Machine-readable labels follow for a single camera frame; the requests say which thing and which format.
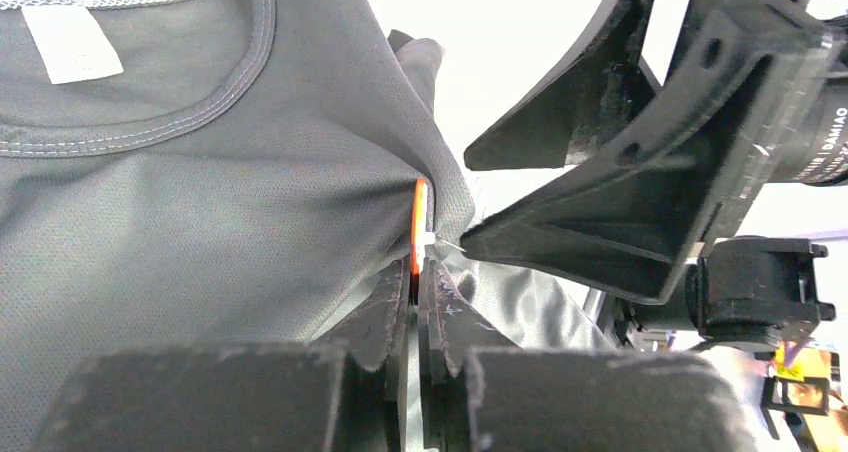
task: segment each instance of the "white clothing tag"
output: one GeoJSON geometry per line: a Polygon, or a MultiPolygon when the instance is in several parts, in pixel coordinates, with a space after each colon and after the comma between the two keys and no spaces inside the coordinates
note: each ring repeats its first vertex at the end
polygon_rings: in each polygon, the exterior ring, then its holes
{"type": "Polygon", "coordinates": [[[21,7],[52,84],[100,79],[124,71],[118,53],[85,7],[21,7]]]}

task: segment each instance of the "white sticker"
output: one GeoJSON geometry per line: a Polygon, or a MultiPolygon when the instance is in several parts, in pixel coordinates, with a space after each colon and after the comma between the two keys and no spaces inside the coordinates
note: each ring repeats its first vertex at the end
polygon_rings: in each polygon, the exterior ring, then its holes
{"type": "Polygon", "coordinates": [[[85,7],[21,7],[52,84],[100,79],[124,71],[121,59],[85,7]]]}

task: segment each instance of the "screw hole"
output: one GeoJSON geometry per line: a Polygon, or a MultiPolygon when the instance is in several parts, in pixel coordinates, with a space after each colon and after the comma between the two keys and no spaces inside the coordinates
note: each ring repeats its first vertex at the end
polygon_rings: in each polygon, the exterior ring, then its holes
{"type": "Polygon", "coordinates": [[[707,46],[707,50],[704,51],[704,58],[702,61],[702,65],[705,69],[711,68],[718,62],[718,58],[721,55],[721,40],[713,39],[710,41],[710,44],[707,46]]]}
{"type": "Polygon", "coordinates": [[[636,142],[625,147],[620,154],[618,154],[618,158],[615,160],[615,164],[619,167],[629,169],[631,167],[635,167],[637,163],[637,158],[639,157],[639,153],[642,151],[642,147],[636,142]]]}

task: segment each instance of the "shirt label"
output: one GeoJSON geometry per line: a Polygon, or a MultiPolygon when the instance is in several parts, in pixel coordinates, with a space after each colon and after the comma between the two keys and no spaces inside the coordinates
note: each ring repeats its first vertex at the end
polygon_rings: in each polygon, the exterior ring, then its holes
{"type": "Polygon", "coordinates": [[[21,7],[51,84],[100,79],[124,71],[118,53],[85,7],[21,7]]]}

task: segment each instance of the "neckline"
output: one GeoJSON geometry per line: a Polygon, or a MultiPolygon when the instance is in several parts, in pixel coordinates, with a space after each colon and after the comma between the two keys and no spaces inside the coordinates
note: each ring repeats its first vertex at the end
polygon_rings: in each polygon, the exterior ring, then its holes
{"type": "MultiPolygon", "coordinates": [[[[183,0],[0,0],[26,5],[64,4],[114,9],[183,0]]],[[[104,155],[134,150],[194,131],[228,111],[265,67],[274,40],[275,0],[251,0],[253,22],[247,53],[212,94],[200,102],[160,117],[79,127],[39,127],[0,123],[0,157],[45,158],[104,155]]]]}

